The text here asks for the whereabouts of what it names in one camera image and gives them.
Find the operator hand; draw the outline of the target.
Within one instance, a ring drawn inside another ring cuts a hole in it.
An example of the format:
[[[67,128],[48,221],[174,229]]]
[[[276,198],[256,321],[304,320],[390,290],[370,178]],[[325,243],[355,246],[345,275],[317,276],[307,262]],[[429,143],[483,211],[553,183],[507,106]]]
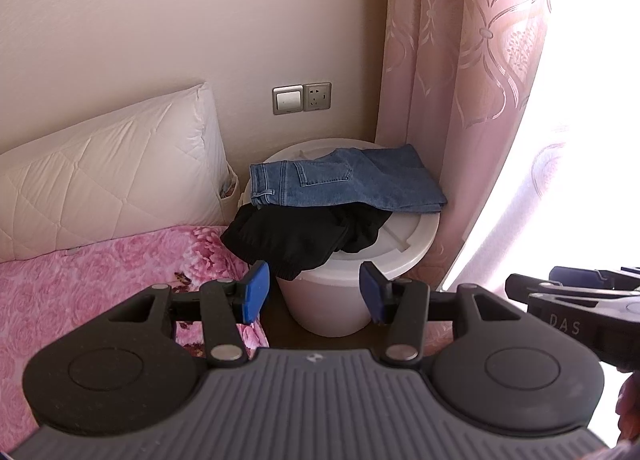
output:
[[[639,398],[639,372],[636,371],[624,382],[620,388],[620,394],[618,394],[616,414],[618,415],[620,440],[629,440],[630,442],[634,442],[639,438]]]

